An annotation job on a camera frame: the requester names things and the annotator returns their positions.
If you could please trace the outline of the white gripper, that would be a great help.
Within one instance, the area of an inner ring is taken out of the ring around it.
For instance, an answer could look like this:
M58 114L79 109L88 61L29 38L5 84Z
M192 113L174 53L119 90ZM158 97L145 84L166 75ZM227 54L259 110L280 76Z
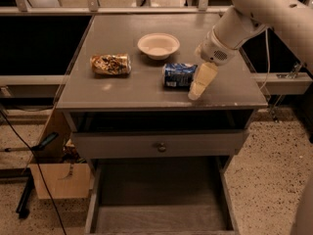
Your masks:
M201 64L193 77L188 97L198 100L206 87L218 73L217 66L223 66L235 57L239 42L232 37L218 35L213 28L199 44L195 54L206 63Z

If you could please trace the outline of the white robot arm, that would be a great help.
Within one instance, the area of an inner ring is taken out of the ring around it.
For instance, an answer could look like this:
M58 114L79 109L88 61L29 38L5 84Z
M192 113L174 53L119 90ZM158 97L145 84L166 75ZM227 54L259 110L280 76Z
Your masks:
M268 28L295 56L312 67L312 9L297 0L232 0L198 52L235 52L256 32ZM241 152L233 157L226 182L241 235L312 235L312 145L304 123L280 109L274 123L256 114Z

